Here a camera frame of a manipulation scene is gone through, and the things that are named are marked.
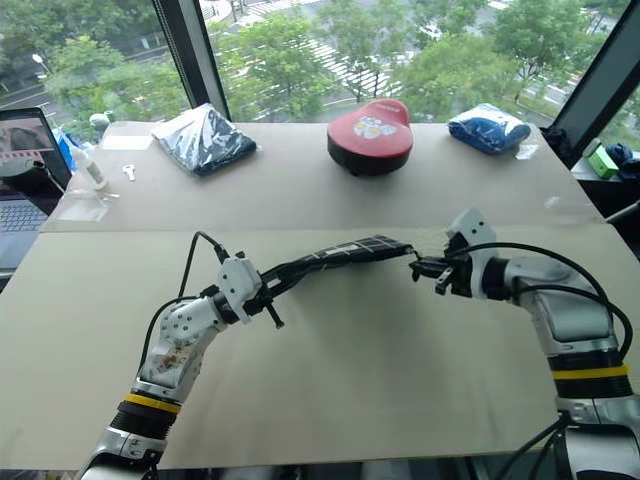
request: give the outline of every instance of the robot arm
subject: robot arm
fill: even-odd
[[[502,259],[480,213],[471,209],[447,231],[444,257],[410,264],[413,278],[436,278],[436,292],[509,300],[532,316],[556,385],[558,411],[570,426],[556,448],[567,479],[640,478],[640,397],[633,394],[607,308],[592,299],[547,289],[594,286],[573,268],[544,257]],[[468,253],[457,255],[456,252]]]
[[[229,325],[248,323],[251,315],[266,308],[279,328],[284,324],[272,306],[273,298],[306,274],[410,253],[411,245],[377,235],[321,250],[262,276],[244,254],[222,255],[227,258],[217,285],[206,288],[199,298],[178,301],[161,312],[156,344],[143,359],[130,392],[76,479],[139,480],[153,476],[167,446],[169,429],[200,373],[205,350]]]

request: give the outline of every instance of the white paper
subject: white paper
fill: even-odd
[[[146,150],[150,135],[108,135],[102,140],[102,150]]]

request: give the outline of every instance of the cable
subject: cable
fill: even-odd
[[[196,249],[196,243],[198,242],[198,238],[204,238],[207,242],[213,245],[213,249],[216,252],[216,256],[218,260],[220,260],[220,264],[224,262],[225,258],[229,258],[229,254],[224,249],[224,247],[216,242],[213,238],[207,235],[204,232],[196,232],[191,239],[191,247],[189,248],[189,255],[187,256],[187,264],[184,267],[184,273],[182,274],[182,282],[180,282],[180,290],[178,290],[178,297],[184,295],[184,289],[187,287],[187,279],[189,278],[189,271],[191,270],[191,261],[193,260],[193,253]]]
[[[511,471],[513,466],[516,464],[516,462],[525,453],[527,453],[531,449],[531,447],[533,447],[536,443],[538,443],[543,438],[546,438],[547,436],[549,436],[550,433],[555,433],[560,428],[564,428],[567,423],[568,423],[568,419],[566,417],[566,414],[562,414],[562,416],[558,420],[553,422],[551,425],[549,425],[543,431],[538,433],[535,437],[533,437],[527,443],[522,445],[516,452],[514,452],[511,455],[509,460],[507,460],[507,462],[502,466],[502,468],[500,469],[500,472],[496,476],[496,480],[505,480],[507,478],[507,475],[509,475],[509,472]]]
[[[147,351],[149,350],[149,342],[151,341],[151,334],[153,333],[153,327],[156,325],[156,321],[158,320],[158,317],[160,316],[160,314],[168,306],[173,305],[174,303],[180,303],[184,300],[195,300],[196,298],[198,297],[193,297],[193,296],[176,297],[169,300],[168,302],[165,302],[160,308],[158,308],[158,310],[156,310],[156,313],[153,315],[153,318],[151,319],[151,322],[149,322],[149,326],[147,327],[147,334],[144,337],[144,346],[142,347],[142,356],[140,357],[140,364],[138,365],[138,370],[142,368],[142,365],[144,365],[144,361],[147,359]]]
[[[602,285],[598,283],[595,277],[591,273],[589,273],[589,271],[586,268],[584,268],[579,263],[574,262],[570,258],[567,258],[564,255],[560,255],[559,253],[556,253],[552,250],[547,250],[546,248],[542,248],[542,247],[536,247],[535,245],[527,245],[524,243],[513,243],[513,242],[480,243],[478,245],[471,245],[469,247],[461,248],[459,250],[456,250],[455,252],[445,253],[445,257],[457,257],[460,255],[464,255],[466,253],[471,253],[478,250],[486,250],[489,248],[514,248],[517,250],[526,250],[529,252],[539,253],[541,255],[546,255],[547,257],[553,258],[554,260],[564,263],[565,265],[568,265],[569,267],[573,268],[576,272],[580,273],[584,278],[587,279],[587,281],[598,293],[599,299],[594,301],[601,303],[607,308],[607,312],[609,313],[610,318],[611,318],[611,313],[615,313],[616,316],[620,319],[620,322],[622,323],[622,326],[624,328],[624,340],[622,342],[622,347],[620,348],[620,356],[622,357],[622,359],[624,359],[625,355],[629,351],[629,348],[631,348],[631,340],[633,339],[633,327],[631,326],[631,322],[629,321],[628,317],[619,308],[618,308],[618,311],[622,313],[622,315],[619,315],[613,310],[612,307],[614,307],[615,305],[609,302],[609,298],[607,297],[607,294],[604,291],[604,288],[602,288]]]
[[[624,340],[620,347],[620,358],[624,360],[624,357],[629,352],[629,348],[631,348],[631,342],[633,341],[633,326],[629,321],[629,317],[625,315],[625,313],[617,306],[611,303],[609,300],[605,300],[598,295],[595,295],[591,292],[587,292],[585,290],[580,290],[579,288],[567,287],[565,285],[532,285],[530,287],[523,287],[513,292],[513,296],[521,295],[526,292],[533,292],[536,290],[555,290],[558,292],[566,292],[572,293],[574,295],[579,295],[584,298],[588,298],[604,307],[608,308],[612,311],[616,317],[620,319],[620,323],[624,328]]]
[[[542,446],[542,450],[538,454],[538,458],[536,458],[533,467],[531,467],[531,471],[529,472],[529,480],[536,480],[538,478],[538,473],[540,472],[540,467],[544,463],[544,459],[547,458],[549,451],[558,441],[557,435],[562,431],[563,427],[559,427],[555,432],[551,434],[551,436],[547,439],[547,441]]]

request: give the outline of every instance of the clear plastic bag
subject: clear plastic bag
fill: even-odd
[[[498,154],[517,147],[531,134],[531,127],[489,103],[456,115],[449,133],[485,153]]]
[[[171,158],[198,176],[208,175],[257,148],[256,142],[209,103],[158,125],[151,134]]]

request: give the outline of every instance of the blue plastic bag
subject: blue plastic bag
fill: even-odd
[[[449,133],[485,153],[498,154],[517,147],[531,134],[531,127],[489,103],[456,115]]]

